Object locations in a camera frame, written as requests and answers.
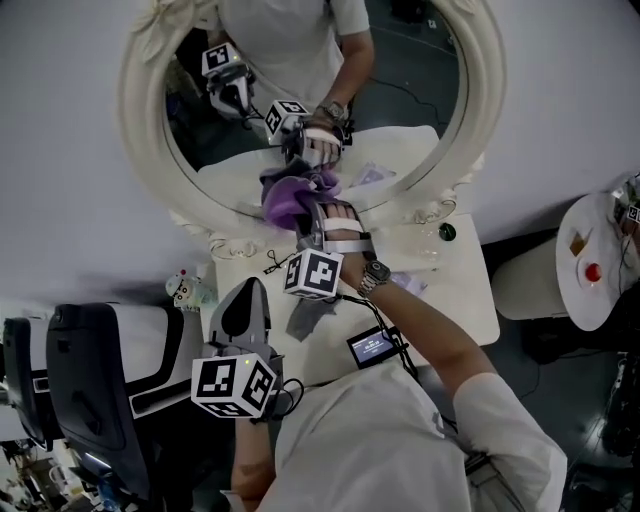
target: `mirror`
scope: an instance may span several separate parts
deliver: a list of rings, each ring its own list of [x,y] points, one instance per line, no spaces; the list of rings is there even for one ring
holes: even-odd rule
[[[354,59],[344,68],[356,84],[345,105],[355,132],[335,165],[339,197],[357,201],[392,187],[436,148],[460,88],[454,35],[431,3],[419,12],[406,2],[351,4],[349,12],[336,12],[324,0],[223,0],[209,24],[213,30],[196,25],[182,39],[165,74],[166,117],[178,150],[196,171],[193,182],[213,200],[259,216],[260,172],[285,165],[281,148],[268,140],[264,117],[275,100],[297,101],[313,113],[328,96],[344,62],[341,27],[370,27],[375,63],[370,75]],[[223,42],[232,47],[220,47]],[[203,62],[206,70],[207,59],[218,65],[223,57],[228,67],[222,73],[246,65],[253,77],[244,82],[250,107],[238,101],[244,85],[232,80],[223,87],[221,74],[203,76]]]
[[[245,22],[260,19],[251,9],[288,1],[239,2],[247,6],[240,19]],[[468,182],[472,166],[482,155],[502,109],[505,54],[487,0],[366,2],[378,52],[373,77],[394,87],[367,81],[358,91],[353,107],[356,123],[353,145],[344,153],[336,172],[343,187],[340,197],[353,203],[366,226],[395,226],[417,221],[422,209],[444,205],[445,198],[450,203],[456,195],[455,187]],[[222,128],[216,133],[222,142],[216,137],[210,140],[206,134],[201,140],[197,127],[211,130],[211,125],[221,120],[204,114],[208,105],[203,105],[199,98],[198,86],[189,85],[195,79],[188,71],[182,73],[182,78],[170,77],[176,66],[183,66],[176,52],[191,30],[201,28],[201,22],[215,20],[211,13],[216,6],[224,10],[226,4],[231,4],[230,0],[153,0],[148,11],[132,20],[119,77],[118,122],[134,172],[193,230],[207,233],[210,243],[212,238],[216,244],[225,244],[230,239],[251,239],[263,241],[262,246],[266,247],[275,243],[274,236],[279,232],[262,220],[261,186],[256,177],[263,169],[282,165],[280,148],[270,145],[268,149],[257,149],[266,147],[264,140],[247,137],[237,122],[220,124]],[[300,2],[293,0],[291,5],[302,8]],[[325,0],[314,0],[313,5],[320,5],[320,14],[315,19],[330,23],[330,18],[322,17]],[[416,10],[416,5],[426,7],[424,18],[418,21],[414,17],[422,11]],[[285,32],[291,39],[284,44],[280,40],[278,46],[277,39],[270,39],[264,48],[258,47],[267,57],[273,54],[271,64],[278,67],[278,52],[286,53],[292,47],[296,51],[301,49],[302,36],[308,32],[305,25],[308,18],[290,20]],[[430,19],[435,21],[435,28],[430,28]],[[247,27],[249,33],[264,31],[262,25]],[[207,25],[208,30],[215,28]],[[234,30],[230,29],[230,35],[244,40]],[[333,40],[327,40],[329,43],[330,48],[337,48]],[[415,48],[410,49],[409,45],[414,43]],[[429,55],[437,54],[440,60],[429,60],[417,48],[433,50],[433,55]],[[247,62],[251,63],[251,51],[255,50],[245,48]],[[300,76],[308,78],[307,73],[301,72],[303,66],[287,69],[292,73],[287,81]],[[314,85],[326,91],[326,85],[320,87],[324,82],[315,77]],[[187,97],[188,87],[196,88],[191,99]],[[264,105],[268,105],[269,99],[260,99],[258,91],[255,90],[254,104],[264,115]],[[167,93],[183,92],[184,101],[178,96],[168,101]],[[310,101],[311,109],[324,92],[316,94],[316,100]],[[415,103],[414,95],[425,105]],[[435,110],[426,103],[437,108],[437,118]],[[185,114],[187,108],[193,112]],[[210,150],[210,154],[204,155],[202,148]],[[369,162],[396,174],[351,187]]]

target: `wristwatch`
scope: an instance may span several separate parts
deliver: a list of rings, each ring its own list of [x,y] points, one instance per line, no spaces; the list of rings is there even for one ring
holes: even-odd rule
[[[334,123],[341,123],[347,118],[347,113],[337,101],[323,101],[318,108],[327,114]]]
[[[367,298],[376,286],[386,284],[391,277],[391,270],[378,260],[367,262],[364,267],[364,277],[358,287],[358,295]]]

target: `table surface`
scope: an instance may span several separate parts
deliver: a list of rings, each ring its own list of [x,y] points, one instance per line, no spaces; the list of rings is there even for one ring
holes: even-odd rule
[[[456,228],[457,237],[437,247],[442,255],[437,269],[416,274],[428,284],[421,298],[454,320],[478,345],[494,343],[500,335],[500,328],[473,220],[470,215],[456,215],[447,221]],[[406,226],[406,229],[397,230],[397,235],[389,234],[402,240],[387,240],[387,243],[397,242],[406,248],[408,240],[414,240],[418,250],[423,250],[424,245],[421,244],[426,231],[437,231],[437,228],[437,225]],[[294,252],[293,245],[290,249],[276,249],[279,259],[291,252]],[[392,271],[396,270],[392,260],[385,263]],[[272,264],[272,260],[262,253],[247,259],[218,261],[200,269],[199,273],[205,283],[213,286],[217,281],[220,299],[249,277],[258,277],[262,281],[267,289],[271,313],[270,344],[285,356],[285,378],[296,377],[306,385],[313,385],[356,371],[346,340],[377,325],[371,312],[363,306],[339,302],[335,305],[335,314],[324,315],[313,332],[303,341],[298,341],[285,331],[299,299],[282,292],[284,269],[268,275],[263,273]],[[347,287],[342,291],[353,294]],[[213,308],[203,308],[200,312],[205,339],[209,336],[212,314]],[[413,348],[410,348],[410,354],[416,365],[428,364]]]
[[[336,168],[343,183],[340,199],[353,201],[379,187],[389,187],[413,171],[438,145],[431,126],[383,126],[353,134],[353,146],[345,151]],[[375,162],[396,172],[394,178],[348,188],[367,162]],[[279,147],[248,151],[198,171],[196,185],[212,198],[260,207],[262,185],[257,179],[265,169],[282,167]]]
[[[562,301],[571,320],[584,331],[600,327],[620,298],[620,290],[638,279],[638,258],[633,243],[627,244],[613,221],[611,194],[589,194],[569,208],[558,230],[556,272]],[[576,233],[587,239],[574,256],[570,244]],[[625,263],[620,265],[622,251]],[[588,264],[597,263],[602,279],[589,284],[581,276]]]

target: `white wall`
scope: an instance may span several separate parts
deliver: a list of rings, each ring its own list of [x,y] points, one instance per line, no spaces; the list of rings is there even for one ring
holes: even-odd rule
[[[509,89],[473,185],[483,242],[543,227],[640,166],[640,17],[627,0],[489,1]],[[0,2],[0,296],[144,299],[207,259],[136,181],[116,130],[135,5]]]
[[[488,0],[508,93],[472,185],[483,243],[557,225],[640,170],[640,16],[628,0]]]
[[[132,0],[0,2],[0,297],[148,300],[207,259],[120,143],[116,83],[135,13]]]

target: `small toy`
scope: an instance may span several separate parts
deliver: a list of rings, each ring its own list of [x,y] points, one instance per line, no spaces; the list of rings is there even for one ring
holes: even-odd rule
[[[215,304],[215,293],[199,277],[189,277],[185,270],[167,279],[165,289],[173,305],[182,311],[199,312],[201,306]]]

